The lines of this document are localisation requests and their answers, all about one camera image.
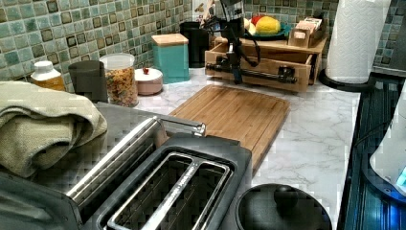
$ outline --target cutting board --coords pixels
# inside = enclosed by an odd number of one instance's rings
[[[253,174],[289,112],[288,101],[226,86],[208,85],[170,115],[202,122],[206,135],[238,140],[253,153]]]

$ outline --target knob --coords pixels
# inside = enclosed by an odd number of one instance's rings
[[[298,192],[288,185],[281,185],[274,192],[277,208],[282,211],[291,210],[298,203],[298,199]]]

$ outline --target white marble countertop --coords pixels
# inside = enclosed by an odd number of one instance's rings
[[[359,103],[358,93],[338,91],[319,82],[306,93],[258,85],[228,84],[191,69],[191,80],[164,85],[155,96],[139,97],[135,107],[168,115],[207,84],[227,85],[288,100],[290,112],[254,176],[252,186],[287,184],[315,197],[336,229],[350,145]]]

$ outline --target glass canister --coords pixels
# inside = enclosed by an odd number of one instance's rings
[[[113,54],[101,57],[100,61],[104,64],[109,102],[126,107],[137,105],[137,83],[134,80],[135,57],[130,54]]]

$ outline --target jar lid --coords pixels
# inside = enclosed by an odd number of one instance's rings
[[[189,40],[181,34],[160,34],[153,35],[152,40],[158,46],[175,46],[188,44]]]
[[[134,78],[136,81],[152,81],[162,78],[162,72],[157,69],[148,68],[148,74],[144,74],[143,69],[134,71]]]
[[[130,54],[112,54],[101,57],[104,69],[124,69],[134,65],[135,57]]]
[[[49,60],[42,60],[34,64],[35,71],[38,73],[50,72],[54,69],[54,65]]]

